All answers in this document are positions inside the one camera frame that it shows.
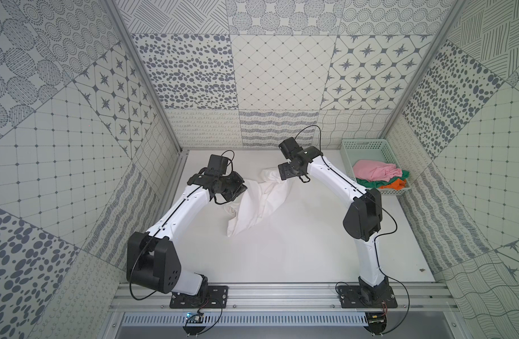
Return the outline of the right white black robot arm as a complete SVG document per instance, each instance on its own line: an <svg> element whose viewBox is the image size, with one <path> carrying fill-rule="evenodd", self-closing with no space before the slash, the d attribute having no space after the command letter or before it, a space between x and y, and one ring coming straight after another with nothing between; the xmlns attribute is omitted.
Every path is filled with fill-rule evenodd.
<svg viewBox="0 0 519 339"><path fill-rule="evenodd" d="M279 144L286 162L279 165L281 179L298 177L303 183L313 177L320 180L348 207L342 225L354 238L360 276L358 283L361 302L373 306L383 294L389 294L389 282L380 269L375 238L381 229L382 196L377 189L366 189L350 179L324 158L323 152L314 146L301 147L294 138Z"/></svg>

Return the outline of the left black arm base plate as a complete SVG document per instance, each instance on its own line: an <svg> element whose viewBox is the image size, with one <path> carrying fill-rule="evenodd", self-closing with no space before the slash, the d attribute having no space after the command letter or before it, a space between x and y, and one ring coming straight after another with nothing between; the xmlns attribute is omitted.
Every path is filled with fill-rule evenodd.
<svg viewBox="0 0 519 339"><path fill-rule="evenodd" d="M228 285L207 285L196 295L176 293L170 301L171 309L225 309Z"/></svg>

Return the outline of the left green circuit board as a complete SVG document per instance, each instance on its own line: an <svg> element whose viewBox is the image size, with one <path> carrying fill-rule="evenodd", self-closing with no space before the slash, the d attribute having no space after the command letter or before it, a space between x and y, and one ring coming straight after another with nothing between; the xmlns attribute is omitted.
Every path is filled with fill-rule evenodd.
<svg viewBox="0 0 519 339"><path fill-rule="evenodd" d="M185 326L189 326L190 324L201 324L203 323L203 319L203 313L188 313L185 320Z"/></svg>

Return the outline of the right black circuit board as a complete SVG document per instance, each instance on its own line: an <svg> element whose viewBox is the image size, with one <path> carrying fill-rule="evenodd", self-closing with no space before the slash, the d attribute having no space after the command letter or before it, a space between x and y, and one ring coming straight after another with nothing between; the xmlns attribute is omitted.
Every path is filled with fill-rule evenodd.
<svg viewBox="0 0 519 339"><path fill-rule="evenodd" d="M366 330L373 336L382 335L387 328L387 318L385 314L366 313L366 320L368 324Z"/></svg>

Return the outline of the white t-shirt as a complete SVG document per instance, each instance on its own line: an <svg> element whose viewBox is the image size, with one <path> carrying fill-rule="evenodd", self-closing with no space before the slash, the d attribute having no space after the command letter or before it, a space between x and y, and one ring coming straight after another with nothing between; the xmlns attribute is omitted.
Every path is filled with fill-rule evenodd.
<svg viewBox="0 0 519 339"><path fill-rule="evenodd" d="M234 202L225 205L224 210L232 217L228 222L226 235L236 236L260 224L276 212L289 197L291 183L283 180L278 168L263 169L260 181L246 179L246 191Z"/></svg>

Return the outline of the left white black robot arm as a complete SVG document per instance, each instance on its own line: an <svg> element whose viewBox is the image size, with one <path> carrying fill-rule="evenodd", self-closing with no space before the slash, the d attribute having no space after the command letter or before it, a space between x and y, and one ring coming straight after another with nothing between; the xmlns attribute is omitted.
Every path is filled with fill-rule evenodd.
<svg viewBox="0 0 519 339"><path fill-rule="evenodd" d="M177 239L218 195L228 203L247 189L245 180L235 171L229 175L193 175L180 198L159 221L147 231L130 236L126 268L129 287L139 285L163 294L204 299L208 278L183 268L176 249Z"/></svg>

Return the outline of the aluminium mounting rail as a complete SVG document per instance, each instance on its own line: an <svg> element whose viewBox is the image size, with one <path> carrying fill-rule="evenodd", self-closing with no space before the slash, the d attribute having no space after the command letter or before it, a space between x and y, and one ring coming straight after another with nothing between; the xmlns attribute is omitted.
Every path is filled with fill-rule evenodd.
<svg viewBox="0 0 519 339"><path fill-rule="evenodd" d="M381 312L381 306L365 307L358 300L348 301L337 294L334 282L319 283L229 283L228 291L217 293L206 305L199 303L190 306L180 296L155 293L139 286L134 286L132 297L129 286L121 284L109 306L111 312L175 312L213 309L220 304L226 312ZM456 311L455 299L441 283L406 282L404 285L392 285L392 298L397 307L389 308L389 312L445 312Z"/></svg>

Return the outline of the orange t-shirt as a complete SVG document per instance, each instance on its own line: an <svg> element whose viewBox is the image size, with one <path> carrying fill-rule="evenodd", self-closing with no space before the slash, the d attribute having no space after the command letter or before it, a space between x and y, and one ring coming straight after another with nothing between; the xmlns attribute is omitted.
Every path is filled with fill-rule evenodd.
<svg viewBox="0 0 519 339"><path fill-rule="evenodd" d="M406 188L406 179L396 178L392 180L387 185L383 185L380 187L381 189L393 189L395 191L402 190Z"/></svg>

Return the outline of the pink t-shirt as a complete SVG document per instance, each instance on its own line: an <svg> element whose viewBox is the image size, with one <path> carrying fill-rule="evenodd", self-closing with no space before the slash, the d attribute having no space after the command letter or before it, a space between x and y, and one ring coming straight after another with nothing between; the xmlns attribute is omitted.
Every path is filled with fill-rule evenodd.
<svg viewBox="0 0 519 339"><path fill-rule="evenodd" d="M403 175L402 169L395 164L376 160L359 160L352 169L357 179L368 182L389 182L391 179Z"/></svg>

